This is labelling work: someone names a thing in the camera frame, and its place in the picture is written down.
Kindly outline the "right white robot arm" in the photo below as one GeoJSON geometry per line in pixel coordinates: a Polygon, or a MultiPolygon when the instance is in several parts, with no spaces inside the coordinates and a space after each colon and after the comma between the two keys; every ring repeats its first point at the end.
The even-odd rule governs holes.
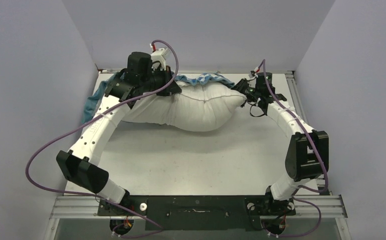
{"type": "Polygon", "coordinates": [[[255,85],[243,78],[233,90],[246,96],[246,102],[262,110],[289,139],[285,158],[285,173],[268,187],[270,196],[264,198],[264,210],[276,214],[283,200],[290,199],[299,189],[311,190],[305,184],[319,176],[328,177],[329,136],[308,125],[289,105],[286,97],[275,92],[271,73],[257,73],[255,85]]]}

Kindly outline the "white pillow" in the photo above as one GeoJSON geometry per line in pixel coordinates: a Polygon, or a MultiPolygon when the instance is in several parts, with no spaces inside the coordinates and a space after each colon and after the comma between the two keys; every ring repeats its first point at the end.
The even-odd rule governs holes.
{"type": "Polygon", "coordinates": [[[171,96],[154,94],[137,100],[122,121],[209,132],[224,125],[246,100],[244,94],[218,82],[205,85],[180,82],[178,85],[181,93],[171,96]]]}

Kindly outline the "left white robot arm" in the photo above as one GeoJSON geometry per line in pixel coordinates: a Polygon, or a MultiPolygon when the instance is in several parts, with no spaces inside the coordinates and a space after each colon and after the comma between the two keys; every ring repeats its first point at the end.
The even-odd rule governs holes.
{"type": "Polygon", "coordinates": [[[129,192],[98,166],[100,158],[117,125],[145,93],[164,97],[181,93],[171,68],[166,65],[168,56],[168,48],[159,48],[152,54],[132,52],[127,68],[108,81],[100,105],[80,138],[56,157],[66,180],[111,201],[110,208],[117,215],[129,211],[130,201],[125,198],[129,192]]]}

